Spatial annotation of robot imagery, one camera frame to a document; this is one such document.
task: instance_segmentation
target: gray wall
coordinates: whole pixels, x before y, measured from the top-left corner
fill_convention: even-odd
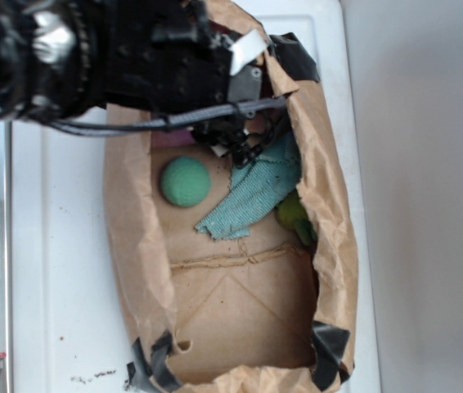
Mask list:
[[[463,0],[343,0],[383,392],[463,391]]]

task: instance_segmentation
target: pink object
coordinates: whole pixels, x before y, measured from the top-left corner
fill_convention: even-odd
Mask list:
[[[179,129],[178,131],[172,131],[171,133],[165,133],[162,131],[153,131],[151,133],[152,149],[186,146],[195,142],[196,141],[191,136],[190,131],[187,129]]]

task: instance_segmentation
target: green object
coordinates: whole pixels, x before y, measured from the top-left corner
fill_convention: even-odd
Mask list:
[[[276,208],[276,217],[284,228],[295,231],[305,246],[317,241],[317,233],[300,203],[297,190],[292,191]]]
[[[170,203],[191,207],[206,198],[211,183],[208,170],[199,160],[179,157],[164,169],[160,189]]]
[[[288,132],[244,168],[233,167],[230,193],[196,225],[197,231],[214,240],[249,236],[249,226],[272,211],[300,178],[299,148]]]

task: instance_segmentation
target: yellow-green toy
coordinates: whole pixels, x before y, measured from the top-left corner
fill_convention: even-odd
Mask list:
[[[276,207],[276,217],[279,224],[290,231],[295,231],[305,246],[317,242],[317,233],[308,219],[306,210],[300,203],[297,190],[288,194]]]

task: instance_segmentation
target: foam ball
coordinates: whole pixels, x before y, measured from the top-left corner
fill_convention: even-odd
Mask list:
[[[211,179],[206,167],[195,158],[179,157],[162,173],[160,188],[164,197],[180,207],[201,203],[209,193]]]

